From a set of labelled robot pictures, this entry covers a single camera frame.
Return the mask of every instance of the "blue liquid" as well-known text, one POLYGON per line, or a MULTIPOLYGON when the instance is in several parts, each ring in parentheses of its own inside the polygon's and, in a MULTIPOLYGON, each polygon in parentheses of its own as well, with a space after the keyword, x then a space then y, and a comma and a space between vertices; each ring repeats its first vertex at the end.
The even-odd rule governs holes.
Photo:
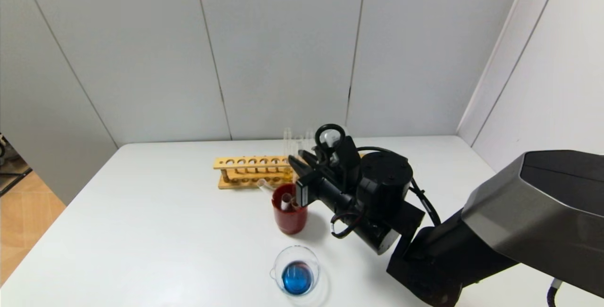
POLYGON ((312 286, 313 277, 307 264, 302 261, 294 261, 285 266, 281 279, 283 279, 283 286, 289 294, 301 295, 312 286))

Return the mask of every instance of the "white wall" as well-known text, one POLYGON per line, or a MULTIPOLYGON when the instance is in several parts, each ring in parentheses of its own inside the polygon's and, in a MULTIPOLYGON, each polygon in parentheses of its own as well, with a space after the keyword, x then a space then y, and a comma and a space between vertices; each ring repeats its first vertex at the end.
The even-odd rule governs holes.
POLYGON ((547 0, 514 1, 457 132, 467 144, 474 144, 478 137, 526 47, 546 2, 547 0))
POLYGON ((38 0, 118 146, 229 139, 199 0, 38 0))
POLYGON ((549 0, 474 144, 494 170, 527 150, 604 154, 603 0, 549 0))
POLYGON ((513 0, 0 1, 2 133, 70 201, 126 143, 455 133, 513 0))
POLYGON ((117 150, 34 0, 0 0, 2 133, 65 203, 117 150))
POLYGON ((513 0, 364 0, 347 126, 454 134, 513 0))
POLYGON ((202 0, 233 139, 343 124, 361 0, 202 0))

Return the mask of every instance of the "black cable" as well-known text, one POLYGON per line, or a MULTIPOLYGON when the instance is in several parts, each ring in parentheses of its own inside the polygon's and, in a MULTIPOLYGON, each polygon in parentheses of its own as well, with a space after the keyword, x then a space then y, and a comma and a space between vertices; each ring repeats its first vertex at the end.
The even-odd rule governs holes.
POLYGON ((562 281, 558 279, 554 279, 552 281, 552 285, 550 285, 550 289, 547 291, 547 305, 548 307, 556 307, 556 293, 560 288, 562 281))
POLYGON ((421 204, 423 204, 423 207, 426 209, 426 212, 432 220, 432 223, 434 223, 434 227, 438 227, 440 225, 440 217, 438 216, 438 213, 430 200, 428 200, 428 198, 424 195, 425 191, 419 189, 419 186, 417 185, 417 182, 415 182, 414 178, 411 179, 411 184, 412 187, 409 187, 409 190, 413 191, 415 195, 417 195, 417 198, 419 198, 419 201, 421 204))
POLYGON ((348 234, 350 234, 355 228, 356 226, 359 225, 359 223, 361 223, 361 220, 363 219, 363 217, 365 216, 365 209, 363 209, 361 211, 361 213, 358 212, 343 212, 337 215, 334 215, 334 217, 332 217, 332 235, 335 236, 336 238, 339 239, 343 239, 346 236, 348 236, 348 234), (353 223, 349 224, 348 227, 346 227, 346 229, 344 229, 341 232, 335 232, 334 230, 334 223, 336 223, 336 221, 338 221, 339 219, 342 219, 342 217, 345 217, 347 215, 353 215, 356 216, 356 219, 353 221, 353 223))
POLYGON ((557 288, 550 287, 547 291, 547 305, 548 307, 556 307, 556 293, 558 292, 557 288))
POLYGON ((391 152, 392 154, 396 154, 392 150, 387 150, 387 149, 380 148, 380 147, 359 147, 359 148, 356 148, 356 151, 366 151, 366 150, 381 151, 381 152, 391 152))

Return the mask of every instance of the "wooden test tube rack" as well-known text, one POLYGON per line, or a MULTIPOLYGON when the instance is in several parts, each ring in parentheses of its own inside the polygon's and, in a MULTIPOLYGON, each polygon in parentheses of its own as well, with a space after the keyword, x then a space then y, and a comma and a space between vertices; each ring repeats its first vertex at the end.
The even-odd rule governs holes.
POLYGON ((221 173, 219 189, 255 188, 261 178, 278 187, 291 183, 293 177, 293 170, 283 155, 218 157, 214 160, 214 169, 221 173))

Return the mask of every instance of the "robotic arm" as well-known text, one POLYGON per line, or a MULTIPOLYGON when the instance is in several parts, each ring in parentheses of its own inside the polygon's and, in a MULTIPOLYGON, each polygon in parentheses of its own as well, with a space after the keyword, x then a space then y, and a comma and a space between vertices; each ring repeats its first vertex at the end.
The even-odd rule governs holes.
POLYGON ((298 204, 320 200, 332 226, 347 225, 333 236, 355 232, 378 255, 400 236, 386 272, 427 304, 453 307, 462 288, 519 262, 604 298, 604 157, 527 152, 440 223, 405 157, 357 148, 336 124, 319 128, 315 143, 316 156, 300 150, 305 162, 289 156, 298 204), (408 191, 434 223, 417 235, 425 213, 405 201, 408 191))

